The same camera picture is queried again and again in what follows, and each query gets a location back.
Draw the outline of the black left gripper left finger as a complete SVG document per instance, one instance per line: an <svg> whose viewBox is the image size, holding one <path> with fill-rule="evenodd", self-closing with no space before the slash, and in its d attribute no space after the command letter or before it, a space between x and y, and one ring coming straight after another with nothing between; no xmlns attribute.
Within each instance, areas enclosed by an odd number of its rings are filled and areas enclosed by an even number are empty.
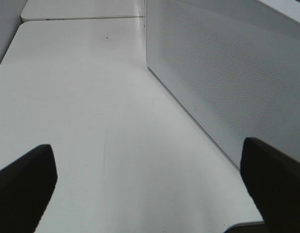
<svg viewBox="0 0 300 233"><path fill-rule="evenodd" d="M35 232L57 183L51 145L39 145L0 170L0 233Z"/></svg>

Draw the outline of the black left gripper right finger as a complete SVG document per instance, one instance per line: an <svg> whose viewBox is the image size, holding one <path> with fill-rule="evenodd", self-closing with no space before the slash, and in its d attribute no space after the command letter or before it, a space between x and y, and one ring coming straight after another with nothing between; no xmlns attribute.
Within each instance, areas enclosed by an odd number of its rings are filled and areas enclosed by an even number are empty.
<svg viewBox="0 0 300 233"><path fill-rule="evenodd" d="M258 138L244 140L240 174L271 233L300 233L300 163Z"/></svg>

